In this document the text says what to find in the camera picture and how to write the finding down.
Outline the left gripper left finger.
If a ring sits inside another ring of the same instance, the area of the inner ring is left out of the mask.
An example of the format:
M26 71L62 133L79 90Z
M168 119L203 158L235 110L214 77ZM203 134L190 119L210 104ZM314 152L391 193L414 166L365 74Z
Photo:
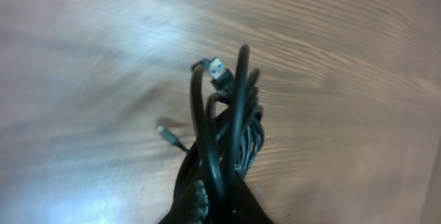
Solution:
M201 224L206 222L209 198L199 172L196 144L189 149L176 177L173 203L159 224Z

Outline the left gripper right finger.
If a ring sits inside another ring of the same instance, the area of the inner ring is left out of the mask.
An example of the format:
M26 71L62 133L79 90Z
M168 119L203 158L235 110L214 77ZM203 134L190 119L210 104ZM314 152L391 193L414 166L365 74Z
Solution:
M274 224L239 174L232 183L231 199L233 224Z

